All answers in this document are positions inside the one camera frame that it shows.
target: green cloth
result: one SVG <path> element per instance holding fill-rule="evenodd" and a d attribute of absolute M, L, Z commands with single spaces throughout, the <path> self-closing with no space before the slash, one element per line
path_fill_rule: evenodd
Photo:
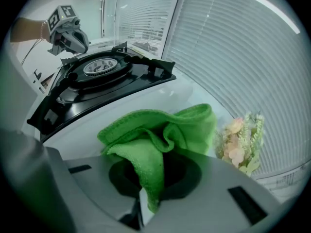
<path fill-rule="evenodd" d="M 206 154 L 216 128 L 216 116 L 208 104 L 199 104 L 174 115 L 160 110 L 131 112 L 101 130 L 97 137 L 104 154 L 129 160 L 155 212 L 164 189 L 163 152 L 178 146 Z"/>

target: gas stove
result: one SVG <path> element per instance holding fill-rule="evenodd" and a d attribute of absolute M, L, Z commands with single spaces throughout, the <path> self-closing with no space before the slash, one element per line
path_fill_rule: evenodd
<path fill-rule="evenodd" d="M 27 121 L 46 141 L 86 114 L 143 89 L 176 79 L 174 62 L 150 60 L 127 47 L 66 60 L 49 95 Z"/>

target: flower bouquet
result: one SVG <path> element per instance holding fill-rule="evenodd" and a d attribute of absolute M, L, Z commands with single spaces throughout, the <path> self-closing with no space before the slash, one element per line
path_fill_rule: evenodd
<path fill-rule="evenodd" d="M 259 166 L 259 152 L 263 145 L 264 118 L 259 114 L 246 114 L 236 118 L 215 135 L 216 156 L 248 176 Z"/>

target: burner ring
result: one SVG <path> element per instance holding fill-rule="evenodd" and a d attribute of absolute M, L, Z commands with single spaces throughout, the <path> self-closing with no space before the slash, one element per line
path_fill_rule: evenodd
<path fill-rule="evenodd" d="M 110 58 L 95 60 L 83 68 L 83 72 L 87 76 L 101 76 L 117 68 L 118 61 Z"/>

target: fluorescent light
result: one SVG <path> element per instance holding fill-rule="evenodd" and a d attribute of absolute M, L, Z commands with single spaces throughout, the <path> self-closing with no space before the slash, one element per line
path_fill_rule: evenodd
<path fill-rule="evenodd" d="M 289 19 L 287 15 L 285 15 L 280 9 L 275 7 L 272 3 L 270 3 L 267 0 L 256 0 L 257 2 L 260 2 L 264 6 L 266 6 L 268 9 L 272 10 L 274 13 L 276 13 L 283 21 L 285 21 L 288 26 L 291 27 L 291 29 L 296 33 L 300 33 L 300 30 L 297 28 L 297 26 L 293 23 L 292 20 Z"/>

